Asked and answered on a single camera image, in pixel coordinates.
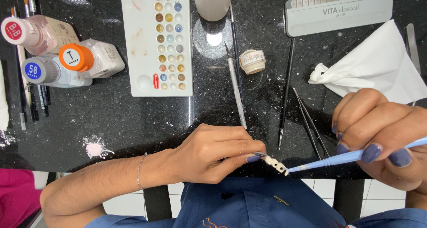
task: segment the orange embroidery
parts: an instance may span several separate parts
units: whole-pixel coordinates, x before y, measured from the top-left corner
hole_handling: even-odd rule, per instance
[[[210,225],[205,225],[205,220],[201,220],[200,222],[202,222],[203,223],[203,226],[208,226],[208,227],[210,227],[210,228],[227,228],[226,226],[224,226],[224,225],[221,225],[220,227],[218,227],[218,226],[216,226],[215,224],[213,224],[210,220],[209,220],[209,218],[205,218],[205,219],[207,219],[207,222],[209,222],[211,225],[214,225],[213,227],[212,226],[210,226]]]

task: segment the finger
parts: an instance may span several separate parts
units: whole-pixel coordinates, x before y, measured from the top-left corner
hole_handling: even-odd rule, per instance
[[[342,138],[348,127],[355,124],[377,105],[385,102],[387,102],[387,98],[377,90],[370,88],[358,90],[339,113],[336,123],[337,140]]]
[[[345,107],[345,105],[353,98],[355,95],[355,92],[350,92],[347,95],[345,95],[342,100],[338,103],[338,105],[335,107],[334,114],[332,115],[332,132],[336,134],[336,123],[338,121],[339,113],[341,113],[342,109]]]
[[[413,190],[423,180],[421,163],[409,149],[397,150],[384,160],[358,164],[372,178],[399,190]]]
[[[219,183],[225,176],[241,167],[242,165],[259,160],[261,157],[254,154],[243,154],[236,157],[227,158],[221,164],[212,167],[210,170],[210,177],[212,183]]]
[[[242,126],[209,126],[202,124],[196,129],[194,136],[202,140],[253,140]]]
[[[427,110],[414,107],[411,113],[382,129],[363,151],[361,161],[383,160],[392,152],[427,136]]]
[[[220,160],[223,157],[235,157],[257,151],[266,153],[264,142],[260,140],[228,140],[215,142],[209,147],[212,160]]]
[[[403,119],[414,108],[393,102],[378,105],[355,124],[347,128],[337,149],[337,154],[356,151],[366,144],[382,129]]]

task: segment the paint smear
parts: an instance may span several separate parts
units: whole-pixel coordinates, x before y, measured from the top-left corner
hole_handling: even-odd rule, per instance
[[[113,151],[105,148],[105,142],[103,138],[97,137],[96,135],[92,135],[90,138],[83,138],[85,143],[83,146],[86,147],[86,152],[89,158],[92,157],[101,157],[105,159],[105,156],[109,154],[109,152],[113,153]]]
[[[0,130],[0,148],[1,149],[4,149],[15,142],[16,142],[15,136],[9,134],[8,132]]]

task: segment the orange bottle cap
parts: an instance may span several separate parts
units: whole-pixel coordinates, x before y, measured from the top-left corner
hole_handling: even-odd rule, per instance
[[[92,51],[76,43],[64,45],[59,50],[59,61],[68,70],[87,71],[93,66]]]

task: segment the fingernail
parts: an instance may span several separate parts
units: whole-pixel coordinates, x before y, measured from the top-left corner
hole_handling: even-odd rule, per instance
[[[349,150],[349,148],[347,148],[344,144],[342,144],[342,143],[339,143],[338,144],[338,146],[336,147],[336,154],[337,155],[339,155],[339,154],[344,154],[344,153],[347,153],[347,152],[349,152],[350,150]]]
[[[412,157],[406,149],[400,149],[389,155],[390,161],[393,165],[398,167],[404,167],[409,165],[412,161]]]
[[[341,140],[341,138],[344,136],[343,133],[338,133],[338,137],[336,138],[336,140],[339,142]]]
[[[336,125],[332,126],[332,133],[336,134]]]
[[[259,157],[259,156],[257,156],[257,155],[254,155],[254,156],[251,156],[251,157],[246,158],[246,161],[247,161],[248,163],[251,163],[251,162],[255,162],[255,161],[259,160],[259,159],[261,159],[261,157]]]
[[[376,144],[370,144],[362,153],[361,162],[369,164],[381,154],[382,148]]]

